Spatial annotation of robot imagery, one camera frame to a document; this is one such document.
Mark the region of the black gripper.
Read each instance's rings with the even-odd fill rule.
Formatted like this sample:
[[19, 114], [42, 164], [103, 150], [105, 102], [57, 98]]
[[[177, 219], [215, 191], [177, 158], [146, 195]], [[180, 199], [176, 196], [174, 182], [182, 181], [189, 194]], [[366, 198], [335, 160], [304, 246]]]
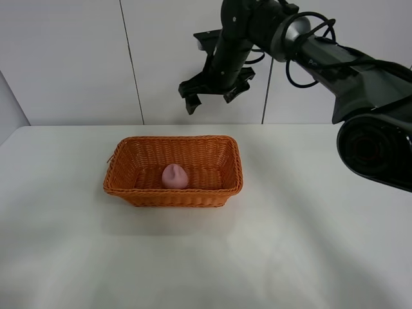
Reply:
[[244, 68], [253, 44], [246, 39], [228, 39], [221, 30], [194, 34], [200, 50], [207, 53], [202, 71], [183, 81], [178, 88], [192, 115], [201, 105], [199, 94], [222, 95], [227, 104], [250, 89], [248, 81], [255, 73]]

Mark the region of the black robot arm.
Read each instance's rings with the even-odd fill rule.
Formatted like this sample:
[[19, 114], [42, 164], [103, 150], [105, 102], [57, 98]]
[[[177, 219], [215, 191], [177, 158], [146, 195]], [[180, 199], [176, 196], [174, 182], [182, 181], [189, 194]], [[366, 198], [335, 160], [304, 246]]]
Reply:
[[[301, 12], [286, 1], [224, 1], [220, 30], [196, 34], [207, 53], [201, 73], [178, 88], [188, 113], [201, 94], [231, 102], [255, 75], [251, 51], [298, 64], [314, 84], [335, 95], [332, 122], [340, 124], [337, 150], [345, 166], [368, 180], [411, 190], [411, 71], [340, 45], [334, 19]], [[324, 30], [318, 35], [318, 29]]]

